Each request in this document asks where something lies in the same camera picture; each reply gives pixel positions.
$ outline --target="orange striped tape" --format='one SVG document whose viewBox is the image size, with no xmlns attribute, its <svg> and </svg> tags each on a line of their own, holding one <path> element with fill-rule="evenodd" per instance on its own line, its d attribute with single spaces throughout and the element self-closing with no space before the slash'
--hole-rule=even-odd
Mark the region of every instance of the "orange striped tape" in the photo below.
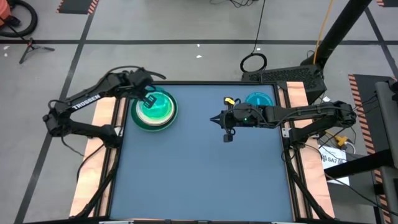
<svg viewBox="0 0 398 224">
<path fill-rule="evenodd" d="M 349 85 L 351 86 L 351 92 L 353 94 L 354 103 L 357 107 L 357 112 L 359 113 L 358 120 L 359 120 L 359 125 L 362 130 L 362 135 L 363 135 L 363 139 L 365 142 L 366 151 L 368 152 L 368 154 L 374 154 L 376 152 L 374 150 L 371 133 L 369 132 L 368 121 L 366 120 L 366 115 L 364 114 L 364 110 L 362 107 L 362 100 L 361 100 L 361 95 L 359 94 L 359 91 L 358 91 L 358 84 L 356 83 L 354 75 L 351 75 L 351 74 L 348 75 L 348 80 L 349 80 Z M 383 183 L 380 170 L 378 170 L 378 169 L 374 170 L 374 176 L 376 178 L 376 183 L 378 183 L 378 184 Z M 385 195 L 378 195 L 378 196 L 379 196 L 380 203 L 387 207 L 386 196 Z M 390 214 L 384 210 L 383 210 L 383 218 L 384 218 L 385 223 L 387 223 L 387 224 L 391 223 Z"/>
<path fill-rule="evenodd" d="M 63 1 L 64 0 L 61 0 L 61 3 L 59 4 L 59 6 L 58 6 L 58 8 L 57 8 L 57 10 L 55 11 L 56 13 L 60 13 L 60 8 L 61 8 L 61 6 L 62 6 L 62 4 L 63 4 Z M 97 6 L 97 4 L 98 4 L 98 1 L 99 0 L 93 0 L 92 2 L 91 2 L 91 4 L 90 4 L 90 6 L 89 6 L 89 8 L 88 8 L 88 15 L 91 15 L 94 11 L 95 11 L 95 7 Z"/>
</svg>

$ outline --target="table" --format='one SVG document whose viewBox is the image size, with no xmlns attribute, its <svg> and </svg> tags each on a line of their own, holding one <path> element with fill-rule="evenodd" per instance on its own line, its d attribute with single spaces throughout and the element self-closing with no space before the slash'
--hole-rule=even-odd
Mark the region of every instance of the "table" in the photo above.
<svg viewBox="0 0 398 224">
<path fill-rule="evenodd" d="M 308 105 L 303 84 L 300 82 L 288 82 L 287 91 L 279 89 L 278 93 L 281 106 L 290 105 L 291 107 L 296 107 Z M 114 98 L 104 98 L 97 102 L 96 111 L 93 118 L 93 124 L 101 126 L 103 124 L 111 123 L 114 105 Z M 122 124 L 123 121 L 123 111 L 125 111 L 126 106 L 124 100 L 121 100 L 121 103 L 118 106 L 120 110 L 117 116 L 114 116 L 116 120 L 113 121 L 113 123 L 115 123 L 116 125 Z M 296 121 L 295 126 L 303 127 L 311 122 L 311 120 Z M 99 139 L 89 139 L 86 146 L 85 157 L 90 155 L 101 144 L 102 142 Z M 307 144 L 309 146 L 317 147 L 317 142 L 314 139 L 309 139 Z M 315 197 L 320 206 L 327 212 L 327 214 L 334 217 L 333 207 L 331 205 L 328 186 L 326 184 L 326 178 L 323 172 L 322 161 L 320 159 L 319 153 L 311 147 L 306 147 L 304 149 L 301 149 L 300 155 L 300 162 L 302 163 L 303 174 L 305 176 L 308 190 Z M 108 156 L 110 157 L 110 163 L 112 163 L 114 149 L 109 150 Z M 75 215 L 76 213 L 78 213 L 86 205 L 86 203 L 90 200 L 91 196 L 98 188 L 98 183 L 100 182 L 105 157 L 106 151 L 101 150 L 99 153 L 93 156 L 82 168 L 80 178 L 77 183 L 70 215 Z M 99 215 L 105 215 L 108 212 L 106 207 L 109 199 L 109 190 L 110 189 L 108 186 L 108 189 L 105 191 L 101 201 L 101 208 L 97 211 Z M 299 214 L 302 218 L 306 218 L 307 212 L 305 202 L 297 186 L 296 193 Z M 312 212 L 312 215 L 314 218 L 317 217 L 314 212 Z"/>
</svg>

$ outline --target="blue tabletop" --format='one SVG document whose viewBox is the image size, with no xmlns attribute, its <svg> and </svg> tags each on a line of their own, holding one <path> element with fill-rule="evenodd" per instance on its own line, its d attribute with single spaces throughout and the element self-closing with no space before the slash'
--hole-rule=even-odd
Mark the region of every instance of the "blue tabletop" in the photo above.
<svg viewBox="0 0 398 224">
<path fill-rule="evenodd" d="M 162 85 L 178 102 L 174 124 L 139 129 L 130 112 L 110 217 L 292 222 L 280 129 L 236 128 L 234 141 L 209 121 L 223 98 L 272 86 Z"/>
</svg>

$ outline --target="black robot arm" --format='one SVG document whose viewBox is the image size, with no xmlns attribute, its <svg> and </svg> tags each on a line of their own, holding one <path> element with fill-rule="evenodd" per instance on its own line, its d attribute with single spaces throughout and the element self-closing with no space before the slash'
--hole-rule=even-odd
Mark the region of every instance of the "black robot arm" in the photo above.
<svg viewBox="0 0 398 224">
<path fill-rule="evenodd" d="M 113 72 L 120 68 L 131 67 L 137 68 L 137 70 Z M 148 90 L 148 86 L 151 86 L 154 90 L 152 86 L 152 75 L 166 79 L 166 77 L 161 74 L 147 71 L 141 67 L 123 66 L 114 68 L 107 72 L 97 84 L 67 98 L 65 101 L 49 101 L 50 111 L 43 117 L 47 130 L 53 137 L 78 134 L 100 138 L 107 147 L 118 147 L 120 144 L 120 137 L 110 124 L 99 127 L 72 121 L 70 116 L 73 112 L 104 97 L 137 98 L 142 100 L 146 107 L 150 108 L 156 101 L 156 98 L 152 95 L 146 97 L 146 95 L 151 92 L 151 90 Z"/>
<path fill-rule="evenodd" d="M 227 110 L 210 119 L 225 129 L 224 142 L 233 140 L 234 127 L 276 128 L 286 121 L 314 119 L 313 123 L 304 128 L 290 128 L 283 133 L 283 137 L 288 138 L 291 146 L 304 147 L 310 136 L 322 136 L 332 127 L 349 128 L 356 122 L 356 114 L 351 105 L 341 101 L 296 108 L 236 104 L 228 97 L 224 99 L 224 103 Z"/>
</svg>

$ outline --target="black floor tape line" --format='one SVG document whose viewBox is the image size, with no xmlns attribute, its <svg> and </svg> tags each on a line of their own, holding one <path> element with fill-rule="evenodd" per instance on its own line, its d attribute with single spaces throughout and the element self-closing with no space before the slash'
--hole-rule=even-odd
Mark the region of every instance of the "black floor tape line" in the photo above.
<svg viewBox="0 0 398 224">
<path fill-rule="evenodd" d="M 60 100 L 64 100 L 67 97 L 68 94 L 68 90 L 70 88 L 70 84 L 72 82 L 73 76 L 75 74 L 75 70 L 77 67 L 77 64 L 79 62 L 80 59 L 80 55 L 81 55 L 81 51 L 83 50 L 83 46 L 84 46 L 84 42 L 87 38 L 88 35 L 88 31 L 90 29 L 90 25 L 93 22 L 93 17 L 94 17 L 94 13 L 89 15 L 86 21 L 86 25 L 85 28 L 83 29 L 83 33 L 81 35 L 80 38 L 80 43 L 78 44 L 78 47 L 76 48 L 76 52 L 75 52 L 75 56 L 73 57 L 72 63 L 70 65 L 70 69 L 68 72 L 68 75 L 65 79 L 65 82 L 63 84 L 62 87 L 62 91 L 60 94 Z M 49 133 L 46 134 L 42 148 L 40 150 L 39 153 L 39 158 L 36 161 L 36 165 L 34 167 L 32 176 L 30 177 L 28 186 L 26 188 L 25 194 L 24 194 L 24 198 L 22 199 L 21 205 L 19 207 L 16 219 L 14 221 L 14 224 L 21 224 L 24 222 L 25 216 L 26 216 L 26 212 L 28 210 L 30 201 L 32 200 L 32 196 L 34 193 L 34 190 L 36 188 L 37 185 L 37 181 L 39 180 L 40 177 L 40 173 L 42 171 L 44 162 L 45 162 L 45 158 L 47 157 L 47 153 L 49 151 L 50 148 L 50 143 L 51 143 L 52 137 L 50 136 Z"/>
<path fill-rule="evenodd" d="M 385 40 L 386 45 L 398 45 L 398 40 Z M 36 44 L 79 44 L 80 40 L 35 40 Z M 105 45 L 157 45 L 157 44 L 254 44 L 255 40 L 85 40 L 84 44 L 105 44 Z M 316 40 L 258 40 L 257 44 L 263 45 L 315 45 Z M 26 41 L 19 39 L 0 40 L 0 44 L 26 44 Z M 378 40 L 343 40 L 340 45 L 380 45 Z"/>
<path fill-rule="evenodd" d="M 373 28 L 374 34 L 377 37 L 377 40 L 380 41 L 381 49 L 383 50 L 384 56 L 386 56 L 386 59 L 388 61 L 388 64 L 390 65 L 392 73 L 394 74 L 394 76 L 396 78 L 398 78 L 397 64 L 396 64 L 394 58 L 392 57 L 390 50 L 388 49 L 386 42 L 384 41 L 383 36 L 381 35 L 381 32 L 376 24 L 376 21 L 374 20 L 372 13 L 368 7 L 365 9 L 365 14 L 368 17 L 369 22 L 371 23 L 371 26 Z"/>
</svg>

